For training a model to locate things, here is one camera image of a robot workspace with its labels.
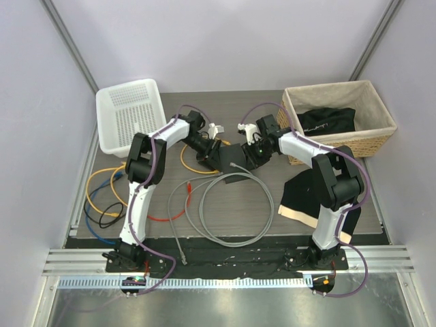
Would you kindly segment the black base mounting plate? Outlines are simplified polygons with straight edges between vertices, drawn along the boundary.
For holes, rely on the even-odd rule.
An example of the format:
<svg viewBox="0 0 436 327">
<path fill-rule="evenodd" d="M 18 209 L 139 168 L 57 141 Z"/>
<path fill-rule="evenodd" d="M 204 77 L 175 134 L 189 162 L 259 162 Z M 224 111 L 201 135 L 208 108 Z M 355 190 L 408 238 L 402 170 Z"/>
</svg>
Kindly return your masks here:
<svg viewBox="0 0 436 327">
<path fill-rule="evenodd" d="M 309 257 L 305 248 L 260 247 L 260 248 L 200 248 L 186 250 L 187 263 L 182 263 L 176 249 L 170 249 L 168 255 L 176 260 L 171 277 L 181 278 L 236 278 L 272 276 L 283 273 L 297 273 L 308 270 L 338 270 L 349 268 L 344 250 L 333 258 L 317 264 Z M 153 277 L 162 277 L 172 267 L 172 261 L 159 257 L 142 249 L 132 255 L 122 255 L 117 250 L 102 254 L 106 259 L 108 273 L 151 273 Z"/>
</svg>

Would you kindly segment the black network switch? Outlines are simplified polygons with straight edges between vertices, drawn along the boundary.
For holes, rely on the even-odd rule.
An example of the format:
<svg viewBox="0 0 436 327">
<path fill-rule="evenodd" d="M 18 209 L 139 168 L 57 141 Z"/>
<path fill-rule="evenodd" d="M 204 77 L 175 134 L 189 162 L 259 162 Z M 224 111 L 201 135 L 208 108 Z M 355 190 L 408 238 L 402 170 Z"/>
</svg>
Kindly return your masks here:
<svg viewBox="0 0 436 327">
<path fill-rule="evenodd" d="M 246 176 L 236 174 L 236 172 L 245 172 L 244 170 L 231 166 L 231 163 L 233 163 L 247 169 L 247 158 L 245 157 L 240 143 L 221 147 L 219 150 L 219 158 L 221 171 L 225 175 L 224 181 L 226 184 L 237 183 L 248 179 Z"/>
</svg>

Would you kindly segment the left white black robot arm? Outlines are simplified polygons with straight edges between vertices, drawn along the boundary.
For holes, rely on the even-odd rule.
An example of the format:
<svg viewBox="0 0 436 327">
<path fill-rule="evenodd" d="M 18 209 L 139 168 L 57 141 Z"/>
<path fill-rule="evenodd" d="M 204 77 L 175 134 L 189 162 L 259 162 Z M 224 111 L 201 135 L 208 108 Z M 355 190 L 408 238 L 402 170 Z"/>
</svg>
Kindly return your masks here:
<svg viewBox="0 0 436 327">
<path fill-rule="evenodd" d="M 161 182 L 166 166 L 167 150 L 178 142 L 184 142 L 194 149 L 212 169 L 219 163 L 220 143 L 218 134 L 224 127 L 206 123 L 206 117 L 198 111 L 187 115 L 176 114 L 159 129 L 147 134 L 137 133 L 131 142 L 125 172 L 129 181 L 129 202 L 119 238 L 113 250 L 104 253 L 107 263 L 139 271 L 145 264 L 146 255 L 152 254 L 169 260 L 176 266 L 176 259 L 146 246 L 143 242 L 149 206 L 156 186 Z"/>
</svg>

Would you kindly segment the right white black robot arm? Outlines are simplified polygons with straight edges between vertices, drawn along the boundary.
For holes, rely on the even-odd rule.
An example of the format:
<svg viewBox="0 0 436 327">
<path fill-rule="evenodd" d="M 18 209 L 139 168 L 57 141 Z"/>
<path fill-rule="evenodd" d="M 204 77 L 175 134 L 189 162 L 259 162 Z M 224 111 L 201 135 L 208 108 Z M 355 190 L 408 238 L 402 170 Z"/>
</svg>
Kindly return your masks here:
<svg viewBox="0 0 436 327">
<path fill-rule="evenodd" d="M 246 137 L 242 149 L 250 168 L 263 166 L 274 153 L 292 156 L 310 167 L 320 211 L 309 239 L 308 264 L 316 269 L 330 266 L 339 255 L 347 214 L 356 208 L 358 196 L 364 191 L 362 166 L 354 159 L 351 149 L 326 146 L 292 127 L 281 129 L 271 115 L 254 124 L 240 122 L 238 133 Z"/>
</svg>

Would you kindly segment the wicker basket with liner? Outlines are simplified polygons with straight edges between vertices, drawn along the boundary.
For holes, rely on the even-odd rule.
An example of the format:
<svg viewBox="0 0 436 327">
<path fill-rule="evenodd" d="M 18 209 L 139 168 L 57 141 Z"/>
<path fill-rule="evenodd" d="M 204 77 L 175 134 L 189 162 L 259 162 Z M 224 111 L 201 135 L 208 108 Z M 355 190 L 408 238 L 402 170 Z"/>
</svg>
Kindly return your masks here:
<svg viewBox="0 0 436 327">
<path fill-rule="evenodd" d="M 316 142 L 348 146 L 356 158 L 372 157 L 397 125 L 368 80 L 288 87 L 277 121 Z"/>
</svg>

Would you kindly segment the aluminium frame rail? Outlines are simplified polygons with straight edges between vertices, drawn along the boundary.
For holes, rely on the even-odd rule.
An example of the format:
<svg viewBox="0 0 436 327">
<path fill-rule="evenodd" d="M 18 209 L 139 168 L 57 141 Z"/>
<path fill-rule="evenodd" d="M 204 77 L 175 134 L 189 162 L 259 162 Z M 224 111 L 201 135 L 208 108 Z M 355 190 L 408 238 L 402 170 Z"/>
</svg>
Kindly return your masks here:
<svg viewBox="0 0 436 327">
<path fill-rule="evenodd" d="M 187 250 L 187 263 L 174 272 L 165 259 L 151 253 L 141 264 L 130 266 L 107 258 L 108 249 L 51 250 L 43 268 L 45 276 L 58 276 L 59 287 L 135 288 L 133 279 L 146 279 L 162 289 L 305 287 L 313 277 L 353 273 L 412 273 L 414 265 L 401 245 L 361 246 L 341 250 L 331 264 L 313 268 L 304 248 Z"/>
</svg>

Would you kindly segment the black cloth with beige stripe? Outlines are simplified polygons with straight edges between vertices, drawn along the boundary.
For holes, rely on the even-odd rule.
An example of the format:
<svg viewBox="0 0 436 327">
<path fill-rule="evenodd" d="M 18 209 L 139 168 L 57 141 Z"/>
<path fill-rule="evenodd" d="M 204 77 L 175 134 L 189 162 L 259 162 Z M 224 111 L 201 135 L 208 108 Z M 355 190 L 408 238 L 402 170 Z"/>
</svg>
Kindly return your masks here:
<svg viewBox="0 0 436 327">
<path fill-rule="evenodd" d="M 316 228 L 319 213 L 320 203 L 313 191 L 311 169 L 304 170 L 284 184 L 278 214 Z M 350 243 L 360 214 L 361 208 L 347 213 L 340 233 L 340 239 L 344 243 Z"/>
</svg>

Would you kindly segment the black cloth in basket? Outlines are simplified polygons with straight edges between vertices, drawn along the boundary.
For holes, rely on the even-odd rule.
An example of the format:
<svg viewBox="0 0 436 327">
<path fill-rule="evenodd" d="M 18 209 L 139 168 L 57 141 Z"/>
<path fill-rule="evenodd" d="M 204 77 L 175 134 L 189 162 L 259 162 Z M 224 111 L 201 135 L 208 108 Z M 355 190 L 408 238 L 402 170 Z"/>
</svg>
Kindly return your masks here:
<svg viewBox="0 0 436 327">
<path fill-rule="evenodd" d="M 342 134 L 356 130 L 353 108 L 318 108 L 297 114 L 306 136 Z"/>
</svg>

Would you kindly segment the white perforated plastic basket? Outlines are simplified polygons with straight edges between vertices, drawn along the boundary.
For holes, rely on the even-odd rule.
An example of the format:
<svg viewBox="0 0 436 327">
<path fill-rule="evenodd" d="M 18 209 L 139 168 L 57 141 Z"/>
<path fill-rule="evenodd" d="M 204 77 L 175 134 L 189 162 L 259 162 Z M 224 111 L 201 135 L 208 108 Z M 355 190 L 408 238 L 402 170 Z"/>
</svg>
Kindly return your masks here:
<svg viewBox="0 0 436 327">
<path fill-rule="evenodd" d="M 126 158 L 136 133 L 148 134 L 167 123 L 151 78 L 100 89 L 95 99 L 99 147 L 107 155 Z"/>
</svg>

